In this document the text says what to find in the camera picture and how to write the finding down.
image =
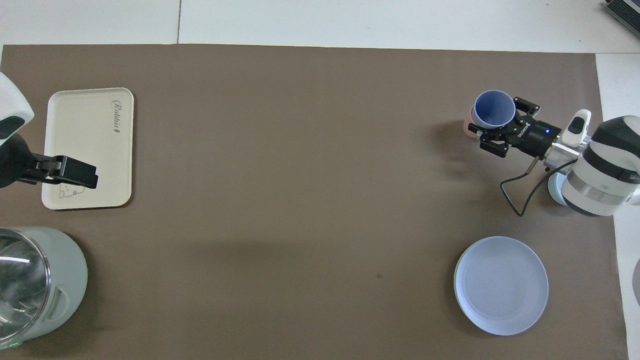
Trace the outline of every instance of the plate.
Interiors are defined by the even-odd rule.
[[[133,94],[126,88],[56,92],[49,99],[44,154],[95,166],[96,189],[43,184],[49,209],[110,208],[131,198]]]
[[[549,282],[542,261],[527,245],[506,236],[491,236],[462,254],[454,290],[460,308],[480,329],[515,335],[542,316]]]

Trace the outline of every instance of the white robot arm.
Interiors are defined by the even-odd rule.
[[[518,216],[524,214],[533,192],[519,212],[503,185],[527,175],[538,160],[543,160],[552,170],[543,181],[555,172],[566,174],[561,195],[565,203],[579,213],[609,216],[621,206],[640,203],[639,117],[629,115],[606,121],[590,138],[586,136],[591,118],[588,110],[578,111],[567,128],[561,131],[556,126],[533,119],[539,106],[519,97],[514,101],[516,108],[524,114],[516,113],[510,123],[497,129],[470,124],[468,129],[478,134],[480,148],[492,154],[505,157],[508,149],[515,147],[535,158],[525,174],[500,184]]]
[[[0,72],[0,146],[33,119],[33,110],[20,90]]]
[[[17,131],[33,119],[18,88],[0,72],[0,188],[15,181],[74,184],[95,189],[96,168],[68,156],[33,154]]]
[[[638,199],[640,118],[604,122],[567,173],[562,196],[574,210],[591,216],[612,215]]]

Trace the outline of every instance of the electric kettle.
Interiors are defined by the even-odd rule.
[[[83,253],[66,234],[0,228],[0,349],[61,326],[80,305],[86,282]]]

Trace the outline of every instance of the white tray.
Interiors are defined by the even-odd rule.
[[[109,208],[131,198],[133,94],[126,88],[56,92],[49,99],[44,154],[97,167],[98,186],[43,184],[49,209]]]

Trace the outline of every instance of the black cable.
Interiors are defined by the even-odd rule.
[[[556,172],[562,170],[564,167],[567,167],[573,163],[575,163],[576,161],[578,161],[578,159],[574,159],[571,160],[567,163],[565,163],[564,165],[561,165],[555,169],[553,169],[552,171],[550,171],[547,175],[545,175],[545,177],[542,178],[542,180],[540,180],[538,182],[538,184],[533,188],[533,190],[531,190],[531,193],[529,194],[529,197],[527,198],[527,201],[525,201],[524,203],[524,207],[522,208],[522,212],[518,212],[518,210],[516,209],[515,205],[513,204],[513,201],[511,201],[511,199],[509,198],[509,195],[507,195],[507,191],[504,189],[504,184],[509,183],[511,181],[516,181],[519,180],[527,175],[529,175],[529,173],[531,172],[532,166],[529,167],[529,170],[527,170],[527,172],[525,172],[524,174],[520,175],[520,176],[516,176],[513,177],[511,179],[507,179],[503,182],[500,183],[500,190],[502,190],[502,194],[504,195],[504,197],[507,199],[507,202],[509,203],[509,206],[511,206],[511,209],[513,209],[513,211],[519,216],[519,217],[523,217],[524,216],[524,212],[527,210],[527,205],[529,205],[529,201],[531,200],[531,197],[533,197],[533,194],[536,192],[536,190],[540,187],[540,185],[542,185],[545,181],[547,181],[551,175],[555,174]]]

